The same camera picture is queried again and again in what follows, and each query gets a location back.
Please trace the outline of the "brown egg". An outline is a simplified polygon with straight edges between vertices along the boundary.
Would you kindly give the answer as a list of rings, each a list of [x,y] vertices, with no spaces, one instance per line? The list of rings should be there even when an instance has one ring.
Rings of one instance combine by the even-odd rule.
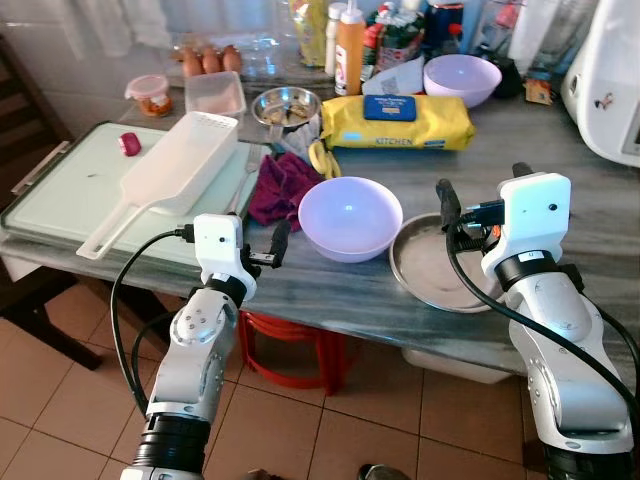
[[[180,64],[182,64],[184,78],[202,76],[205,73],[202,56],[188,47],[180,50]]]
[[[224,70],[220,52],[215,47],[204,47],[201,50],[200,60],[204,74],[220,73]]]
[[[221,69],[228,72],[241,73],[243,70],[243,59],[241,52],[234,45],[225,46],[220,54]]]

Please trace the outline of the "white kitchen appliance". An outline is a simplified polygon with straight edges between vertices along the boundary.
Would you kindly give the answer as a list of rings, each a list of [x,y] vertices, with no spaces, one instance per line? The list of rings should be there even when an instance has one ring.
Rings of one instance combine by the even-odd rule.
[[[639,0],[599,0],[562,84],[585,145],[604,159],[640,165]]]

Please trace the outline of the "grey marble top table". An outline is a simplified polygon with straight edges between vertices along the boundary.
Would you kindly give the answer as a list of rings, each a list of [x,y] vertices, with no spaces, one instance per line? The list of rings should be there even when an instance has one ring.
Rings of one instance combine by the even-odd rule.
[[[595,155],[561,108],[490,100],[472,110],[471,119],[477,133],[465,151],[342,148],[337,160],[344,173],[388,187],[407,216],[436,210],[434,187],[440,178],[451,180],[466,206],[494,200],[515,163],[570,178],[564,261],[579,268],[595,305],[637,333],[637,169]],[[506,317],[426,306],[404,291],[384,257],[335,262],[319,255],[302,234],[291,237],[283,265],[260,276],[256,296],[246,306],[294,323],[524,374],[524,362],[509,342]]]

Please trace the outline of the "clear plastic box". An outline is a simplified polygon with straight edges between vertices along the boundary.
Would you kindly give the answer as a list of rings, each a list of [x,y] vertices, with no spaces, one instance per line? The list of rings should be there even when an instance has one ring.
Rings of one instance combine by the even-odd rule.
[[[186,110],[241,119],[246,100],[241,74],[233,70],[186,78]]]

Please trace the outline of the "pale green tray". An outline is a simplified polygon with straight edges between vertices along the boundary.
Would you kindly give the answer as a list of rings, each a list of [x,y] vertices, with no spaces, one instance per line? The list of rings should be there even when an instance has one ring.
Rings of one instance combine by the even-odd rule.
[[[72,262],[111,269],[127,260],[148,238],[192,223],[202,212],[229,212],[230,201],[237,200],[236,211],[244,214],[256,180],[255,175],[247,173],[246,163],[261,159],[268,150],[256,143],[239,142],[227,165],[187,214],[148,211],[124,230],[102,259],[79,256],[78,248],[122,197],[119,179],[134,164],[133,157],[124,156],[118,145],[119,137],[127,132],[137,134],[145,148],[154,146],[164,134],[136,125],[96,125],[67,154],[47,165],[42,177],[0,215],[0,229],[12,241],[44,244],[58,255],[69,256]]]

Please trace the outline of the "steel bowl with food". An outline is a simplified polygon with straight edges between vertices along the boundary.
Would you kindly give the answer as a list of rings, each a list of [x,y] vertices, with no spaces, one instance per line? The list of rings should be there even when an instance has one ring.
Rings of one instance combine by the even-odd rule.
[[[284,86],[260,93],[250,104],[253,118],[268,128],[296,129],[320,114],[323,101],[306,88]]]

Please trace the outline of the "white long-handled plastic container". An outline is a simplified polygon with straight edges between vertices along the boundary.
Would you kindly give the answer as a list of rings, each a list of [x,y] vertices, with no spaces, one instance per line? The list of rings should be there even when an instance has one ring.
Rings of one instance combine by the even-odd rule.
[[[146,212],[187,214],[227,164],[238,142],[232,116],[188,111],[119,180],[120,198],[77,253],[101,259]]]

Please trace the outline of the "red plastic stool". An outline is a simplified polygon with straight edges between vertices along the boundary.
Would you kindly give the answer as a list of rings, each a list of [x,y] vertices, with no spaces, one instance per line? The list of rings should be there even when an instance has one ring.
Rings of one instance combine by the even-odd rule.
[[[310,343],[315,348],[319,375],[312,378],[285,375],[269,369],[256,357],[256,334],[285,343]],[[259,372],[270,383],[291,389],[324,389],[325,396],[334,396],[346,384],[346,375],[355,364],[355,353],[348,353],[346,335],[329,330],[291,323],[265,314],[239,312],[236,335],[242,348],[241,357],[248,367]]]

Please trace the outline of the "small orange box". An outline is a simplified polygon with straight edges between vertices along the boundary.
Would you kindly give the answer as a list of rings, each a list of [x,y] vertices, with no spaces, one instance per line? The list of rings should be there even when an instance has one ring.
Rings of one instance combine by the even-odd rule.
[[[529,76],[524,79],[524,97],[527,102],[540,105],[553,105],[556,102],[553,88],[547,79]]]

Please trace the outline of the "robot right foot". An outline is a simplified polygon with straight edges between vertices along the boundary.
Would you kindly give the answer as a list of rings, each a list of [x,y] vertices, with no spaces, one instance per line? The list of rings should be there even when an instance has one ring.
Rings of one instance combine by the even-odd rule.
[[[406,472],[384,463],[366,463],[358,470],[357,480],[413,480]]]

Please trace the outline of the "orange sauce bottle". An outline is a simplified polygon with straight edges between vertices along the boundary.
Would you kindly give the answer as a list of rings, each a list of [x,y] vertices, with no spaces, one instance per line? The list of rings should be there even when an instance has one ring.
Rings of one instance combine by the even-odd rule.
[[[335,29],[335,93],[361,95],[361,70],[364,60],[365,14],[357,0],[348,0]]]

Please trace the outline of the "lilac plastic bowl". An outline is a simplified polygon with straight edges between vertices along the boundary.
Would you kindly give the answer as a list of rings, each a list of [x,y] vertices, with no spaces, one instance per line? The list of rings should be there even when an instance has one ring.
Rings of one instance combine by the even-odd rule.
[[[325,259],[364,262],[387,250],[401,230],[404,212],[383,184],[347,175],[311,188],[302,197],[298,220]]]
[[[426,61],[422,77],[426,95],[457,97],[467,109],[483,104],[502,81],[497,65],[465,54],[440,55]]]

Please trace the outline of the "yellow kitchen wipes package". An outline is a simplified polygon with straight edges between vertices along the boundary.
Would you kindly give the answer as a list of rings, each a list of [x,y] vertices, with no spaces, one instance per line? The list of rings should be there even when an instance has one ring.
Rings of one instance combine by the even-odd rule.
[[[435,148],[461,151],[476,134],[465,102],[457,97],[339,96],[321,106],[321,140],[329,147]]]

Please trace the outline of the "yellow banana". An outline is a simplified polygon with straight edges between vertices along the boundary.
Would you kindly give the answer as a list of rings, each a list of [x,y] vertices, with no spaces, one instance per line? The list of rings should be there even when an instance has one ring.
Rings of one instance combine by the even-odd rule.
[[[312,169],[325,179],[333,179],[343,175],[342,169],[337,163],[337,157],[325,147],[325,143],[321,140],[316,140],[308,146],[308,161],[310,161]]]

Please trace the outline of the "maroon cloth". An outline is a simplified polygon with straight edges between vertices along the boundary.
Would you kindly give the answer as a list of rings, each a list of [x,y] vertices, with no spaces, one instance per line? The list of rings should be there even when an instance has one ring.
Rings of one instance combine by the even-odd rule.
[[[294,154],[265,156],[250,198],[248,215],[264,227],[288,221],[292,232],[297,232],[301,229],[298,210],[302,198],[324,180],[323,175],[315,172],[302,157]]]

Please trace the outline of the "round steel plate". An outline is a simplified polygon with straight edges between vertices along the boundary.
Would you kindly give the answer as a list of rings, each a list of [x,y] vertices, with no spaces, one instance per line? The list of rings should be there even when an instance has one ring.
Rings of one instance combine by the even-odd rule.
[[[403,224],[389,248],[398,283],[426,305],[456,314],[488,311],[452,269],[439,212],[425,212]]]

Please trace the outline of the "grey folded plastic bag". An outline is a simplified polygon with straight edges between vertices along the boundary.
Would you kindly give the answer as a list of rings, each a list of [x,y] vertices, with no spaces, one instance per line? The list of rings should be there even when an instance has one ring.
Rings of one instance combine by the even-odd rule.
[[[424,93],[422,69],[425,56],[419,56],[397,67],[380,70],[364,83],[366,95],[420,95]]]

